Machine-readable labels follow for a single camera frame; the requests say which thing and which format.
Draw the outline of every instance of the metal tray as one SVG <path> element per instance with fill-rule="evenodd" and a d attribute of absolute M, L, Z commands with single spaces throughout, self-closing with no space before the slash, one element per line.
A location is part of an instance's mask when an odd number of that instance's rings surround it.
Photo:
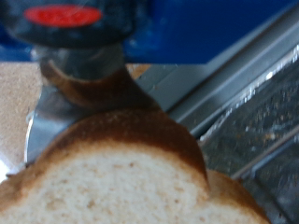
<path fill-rule="evenodd" d="M 273 224 L 299 223 L 299 62 L 232 105 L 201 138 L 206 166 L 240 180 Z"/>

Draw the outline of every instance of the granite countertop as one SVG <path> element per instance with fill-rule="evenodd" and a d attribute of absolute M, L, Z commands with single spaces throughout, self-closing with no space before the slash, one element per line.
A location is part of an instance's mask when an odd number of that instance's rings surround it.
<path fill-rule="evenodd" d="M 150 66 L 128 64 L 133 78 Z M 35 109 L 41 91 L 37 63 L 0 63 L 0 182 L 24 157 L 27 115 Z"/>

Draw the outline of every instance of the bread crust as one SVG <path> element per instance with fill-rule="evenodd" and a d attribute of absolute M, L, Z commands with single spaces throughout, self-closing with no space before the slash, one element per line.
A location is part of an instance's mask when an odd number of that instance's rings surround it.
<path fill-rule="evenodd" d="M 212 203 L 230 205 L 235 209 L 242 210 L 259 220 L 259 224 L 269 224 L 263 209 L 257 205 L 252 196 L 238 182 L 227 175 L 216 171 L 207 170 L 208 183 L 210 186 L 210 198 Z"/>
<path fill-rule="evenodd" d="M 100 142 L 142 144 L 171 152 L 203 177 L 202 187 L 206 192 L 203 198 L 208 197 L 203 156 L 187 129 L 158 109 L 123 109 L 99 113 L 60 134 L 35 164 L 0 185 L 0 212 L 25 197 L 53 164 L 77 155 L 81 149 L 76 146 Z"/>

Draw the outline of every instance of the white bread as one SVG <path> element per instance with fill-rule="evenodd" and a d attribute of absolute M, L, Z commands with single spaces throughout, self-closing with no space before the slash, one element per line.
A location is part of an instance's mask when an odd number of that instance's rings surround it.
<path fill-rule="evenodd" d="M 159 109 L 73 125 L 0 185 L 4 224 L 269 223 L 236 182 L 208 171 L 196 141 Z"/>

